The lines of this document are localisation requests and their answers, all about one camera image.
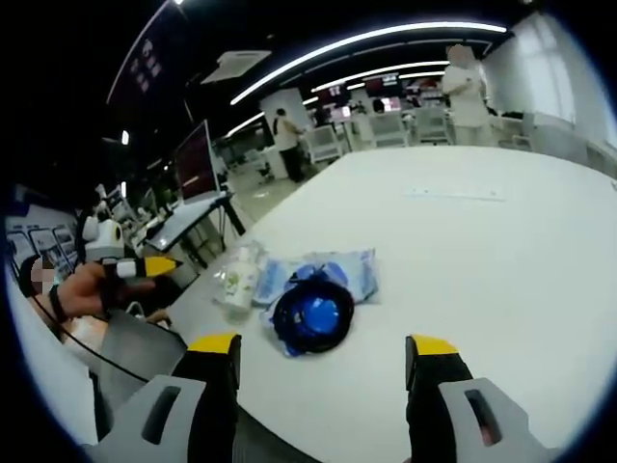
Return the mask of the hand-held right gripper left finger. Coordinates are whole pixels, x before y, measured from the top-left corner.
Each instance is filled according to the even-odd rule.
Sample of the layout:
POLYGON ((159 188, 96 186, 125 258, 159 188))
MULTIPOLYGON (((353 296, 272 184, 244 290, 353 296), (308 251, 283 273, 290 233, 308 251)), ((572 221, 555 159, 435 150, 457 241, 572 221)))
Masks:
POLYGON ((206 335, 158 374, 83 451, 90 462, 230 462, 238 420, 241 336, 206 335))

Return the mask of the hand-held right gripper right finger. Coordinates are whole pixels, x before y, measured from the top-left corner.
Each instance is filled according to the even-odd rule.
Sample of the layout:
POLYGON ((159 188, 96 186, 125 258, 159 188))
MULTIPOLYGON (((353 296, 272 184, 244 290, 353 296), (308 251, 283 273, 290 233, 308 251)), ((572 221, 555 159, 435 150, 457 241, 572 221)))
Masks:
POLYGON ((406 338, 406 421, 412 462, 554 462, 524 409, 492 381, 472 376, 450 342, 406 338))

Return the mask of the person's left hand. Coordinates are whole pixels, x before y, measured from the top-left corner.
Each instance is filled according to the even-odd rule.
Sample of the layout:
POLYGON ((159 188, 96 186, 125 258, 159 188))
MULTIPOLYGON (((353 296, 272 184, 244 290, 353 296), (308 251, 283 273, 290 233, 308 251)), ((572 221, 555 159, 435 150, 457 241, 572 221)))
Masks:
POLYGON ((143 280, 127 284, 108 281, 105 267, 99 263, 78 266, 56 289, 57 300, 67 318, 102 315, 132 298, 155 289, 155 282, 143 280))

